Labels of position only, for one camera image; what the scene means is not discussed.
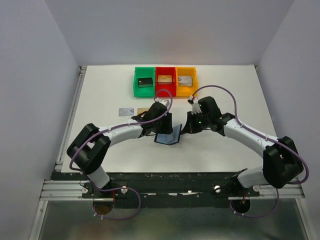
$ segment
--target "cable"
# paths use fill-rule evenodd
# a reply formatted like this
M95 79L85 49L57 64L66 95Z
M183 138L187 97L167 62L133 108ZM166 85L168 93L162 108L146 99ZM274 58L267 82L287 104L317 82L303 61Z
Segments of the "cable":
M153 122L155 122L155 121L158 121L158 120L161 119L162 117L164 117L164 116L170 111L170 109L171 109L171 107L172 107L172 103L173 103L172 94L171 94L168 90L166 90L166 89L160 89L159 91L156 92L155 97L157 97L158 94L161 93L161 92L167 92L167 93L169 94L169 96L170 96L170 105L169 105L169 107L167 108L167 110L166 110L162 115L156 117L155 119L152 119L152 120L149 120L149 121L144 121L144 122L133 122L133 123L131 123L130 125L143 125L143 124L153 123ZM77 158L77 156L79 155L79 153L82 151L82 149L83 149L92 139L94 139L95 137L97 137L97 136L99 136L99 135L101 135L101 134L107 133L107 132L109 132L109 131L111 131L111 130L114 130L114 129L117 129L117 128L126 127L126 126L128 126L128 123L123 123L123 124L119 124L119 125L110 127L110 128L108 128L108 129L105 129L105 130L102 130L102 131L99 131L99 132L93 134L93 135L92 135L91 137L89 137L89 138L79 147L79 149L75 152L75 154L73 155L73 157L72 157L72 159L71 159L71 161L70 161L69 168L70 168L71 170L75 170L75 171L80 171L80 172L82 172L80 168L72 167L73 163L75 162L75 159ZM139 201L139 204L138 204L138 207L137 207L136 211L135 211L132 215L130 215L130 216L128 216L128 217L120 217L120 218L107 217L107 216L104 216L104 215L98 215L97 213L95 213L95 215L98 215L98 216L101 217L101 218L110 219L110 220L126 220L126 219L130 219L130 218L134 217L134 216L137 215L137 213L140 211L140 208L141 208L141 197L140 197L139 193L138 193L136 190L134 190L133 188L130 188L130 187L116 187L116 188L111 188L111 189L101 189L101 188L98 188L93 182L92 182L92 185L93 185L97 190L99 190L100 192L111 192L111 191L116 191L116 190L121 190L121 189L131 190L131 191L133 191L133 192L136 194L136 196L137 196L137 198L138 198L138 201Z
M222 87L222 86L218 86L218 85L206 85L206 86L202 86L200 88L198 88L193 94L193 98L195 98L195 94L200 91L201 89L204 89L204 88L218 88L218 89L222 89L224 91L226 91L233 99L233 103L234 103L234 116L235 116L235 120L237 121L237 123L242 126L244 129L246 129L247 131L259 136L260 138L266 138L265 135L262 135L260 134L259 132L256 132L254 130L252 130L250 127L247 127L246 125L244 125L238 118L238 111L237 111L237 101L236 101L236 98L235 96L226 88ZM304 168L305 168L305 176L304 178L301 180L301 181L296 181L296 182L289 182L288 184L291 184L291 185L298 185L298 184L303 184L304 182L306 182L309 178L309 167L307 165L307 163L305 162L305 160L298 154L296 153L295 151L293 151L291 148L287 147L286 145L282 144L281 142L278 142L276 140L273 140L269 137L266 138L268 141L274 143L274 144L277 144L279 145L280 147L286 149L287 151L289 151L291 154L293 154L294 156L296 156L300 161L301 163L303 164Z
M239 216L242 216L242 217L245 217L245 218L251 218L251 219L257 219L257 218L262 218L262 217L266 217L272 213L274 213L276 210L277 210L277 207L279 205L279 191L278 189L275 189L276 190L276 203L274 205L274 207L268 211L267 213L265 214L261 214L261 215L249 215L249 214L245 214L245 213L240 213L240 212L237 212L234 208L234 203L233 201L230 201L230 204L229 204L229 207L230 209L232 210L232 212L236 215L239 215Z

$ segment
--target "metal frame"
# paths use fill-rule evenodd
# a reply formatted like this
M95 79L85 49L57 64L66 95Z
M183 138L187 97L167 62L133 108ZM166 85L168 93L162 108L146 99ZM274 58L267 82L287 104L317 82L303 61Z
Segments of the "metal frame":
M63 135L62 144L59 150L59 154L56 160L56 165L54 171L61 172L62 170L62 156L66 152L66 144L68 142L71 126L75 117L75 110L77 108L81 88L86 75L87 66L80 67L80 74L78 78L78 83L76 86L76 91L74 94L71 110L67 120L66 129ZM44 181L42 191L39 198L39 204L37 207L36 215L33 221L31 233L29 240L37 240L40 237L43 221L45 219L45 213L47 210L49 201L107 201L112 202L112 198L82 198L83 187L80 186L80 182L86 183L88 181L79 180L68 180L68 181L58 181L58 180L46 180ZM275 199L277 197L276 192L272 186L260 186L259 187L260 196L250 197L249 199ZM317 233L310 219L309 211L306 205L306 200L304 191L301 185L286 185L282 189L279 189L279 195L282 199L296 199L296 203L301 215L302 223L306 231L306 237L310 240L316 239ZM229 197L229 200L239 200L241 197Z

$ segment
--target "white wall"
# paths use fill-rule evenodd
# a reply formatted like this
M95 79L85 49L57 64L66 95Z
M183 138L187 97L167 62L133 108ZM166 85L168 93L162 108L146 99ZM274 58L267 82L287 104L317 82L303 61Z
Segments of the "white wall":
M28 239L78 64L43 0L0 1L0 239Z
M257 72L278 136L293 138L309 165L303 190L319 227L320 1L295 0Z
M45 0L81 65L257 64L293 0Z

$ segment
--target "yellow bin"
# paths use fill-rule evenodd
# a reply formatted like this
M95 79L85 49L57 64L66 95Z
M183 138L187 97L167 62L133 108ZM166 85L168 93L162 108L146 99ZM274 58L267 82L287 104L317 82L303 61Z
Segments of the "yellow bin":
M195 67L185 67L177 66L175 68L176 74L176 98L188 98L198 89L198 79L197 71ZM192 86L179 86L178 77L179 76L191 76L192 77Z

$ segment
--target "purple cable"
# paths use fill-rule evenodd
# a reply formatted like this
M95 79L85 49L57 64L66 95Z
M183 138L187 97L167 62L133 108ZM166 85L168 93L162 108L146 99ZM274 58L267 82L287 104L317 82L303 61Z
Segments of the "purple cable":
M251 218L251 219L257 219L257 218L262 218L262 217L266 217L272 213L274 213L276 210L277 210L277 207L279 205L279 191L278 189L275 189L276 190L276 204L274 205L274 207L268 211L267 213L265 214L261 214L261 215L249 215L249 214L242 214L240 212L237 212L235 209L234 209L234 203L233 201L230 201L230 209L232 210L232 212L236 215L239 215L239 216L242 216L242 217L245 217L245 218Z
M135 210L135 212L130 215L130 216L127 216L127 217L119 217L119 218L116 218L116 217L111 217L111 216L104 216L104 215L99 215L97 212L96 212L96 208L95 206L93 206L93 210L95 212L95 214L100 217L100 218L103 218L103 219L110 219L110 220L127 220L127 219L130 219L132 217L134 217L135 215L138 214L138 212L140 211L140 208L141 208L141 197L139 195L139 193L134 190L133 188L131 187L116 187L116 188L111 188L111 189L101 189L101 188L98 188L97 186L95 186L100 192L112 192L112 191L116 191L116 190L121 190L121 189L128 189L128 190L131 190L133 191L137 197L138 197L138 201L139 201L139 204L138 204L138 207L137 209Z
M256 132L254 130L252 130L251 128L247 127L246 125L244 125L238 118L238 110L237 110L237 101L236 101L236 98L235 96L226 88L222 87L222 86L218 86L218 85L206 85L206 86L202 86L200 88L198 88L193 94L193 98L195 97L195 94L200 91L201 89L204 89L204 88L218 88L218 89L222 89L224 91L226 91L233 99L233 103L234 103L234 116L235 116L235 120L236 122L242 126L244 129L246 129L247 131L259 136L260 138L265 138L266 136L260 134L259 132ZM298 184L303 184L305 181L307 181L307 179L309 178L309 167L307 165L307 163L305 162L305 160L303 160L303 158L301 156L299 156L299 154L297 154L295 151L293 151L291 148L287 147L286 145L276 141L276 140L273 140L269 137L266 138L268 141L274 143L274 144L278 144L279 146L281 146L282 148L286 149L287 151L289 151L291 154L295 155L303 164L304 168L305 168L305 176L304 176L304 179L302 179L301 181L296 181L296 182L289 182L288 184L292 184L292 185L298 185ZM241 214L239 212L236 212L233 208L233 202L230 201L230 208L233 212L235 212L235 214L239 215L239 216L244 216L244 217L247 217L247 218L261 218L261 217L265 217L265 216L268 216L272 213L274 213L279 205L279 191L278 189L275 189L276 190L276 195L277 195L277 200L276 200L276 204L275 206L273 207L273 209L271 209L269 212L263 214L263 215L247 215L247 214Z
M155 122L155 121L158 121L158 120L161 119L162 117L164 117L164 116L170 111L171 106L172 106L172 103L173 103L173 97L172 97L172 94L171 94L168 90L166 90L166 89L160 89L159 91L156 92L155 97L157 97L158 93L163 92L163 91L164 91L164 92L167 92L167 93L169 94L169 96L170 96L170 105L169 105L168 109L167 109L161 116L158 116L158 117L156 117L155 119L152 119L152 120L149 120L149 121L143 121L143 122L133 122L133 123L131 123L130 125L143 125L143 124L153 123L153 122ZM113 126L113 127L111 127L111 128L108 128L108 129L105 129L105 130L102 130L102 131L99 131L99 132L93 134L93 135L92 135L91 137L89 137L89 138L79 147L79 149L75 152L75 154L73 155L73 157L72 157L72 159L71 159L71 161L70 161L69 168L70 168L71 170L75 170L75 171L80 171L80 172L82 172L80 168L75 168L75 167L72 166L73 163L75 162L75 159L76 159L77 156L79 155L80 151L81 151L92 139L94 139L95 137L97 137L97 136L99 136L99 135L101 135L101 134L104 134L104 133L106 133L106 132L108 132L108 131L111 131L111 130L114 130L114 129L117 129L117 128L122 128L122 127L125 127L125 126L128 126L128 123L119 124L119 125ZM141 208L141 198L140 198L139 193L138 193L136 190L134 190L133 188L130 188L130 187L117 187L117 188L111 188L111 189L101 189L101 188L98 188L93 182L92 182L92 184L93 184L93 185L95 186L95 188L96 188L97 190L99 190L100 192L111 192L111 191L116 191L116 190L121 190L121 189L131 190L131 191L133 191L133 192L136 194L136 196L138 197L138 200L139 200L138 208L136 209L136 211L135 211L132 215L130 215L130 216L128 216L128 217L114 218L114 217L101 216L101 215L98 215L98 214L97 214L99 217L103 217L103 218L105 218L105 219L111 219L111 220L126 220L126 219L132 218L133 216L135 216L135 215L140 211L140 208Z

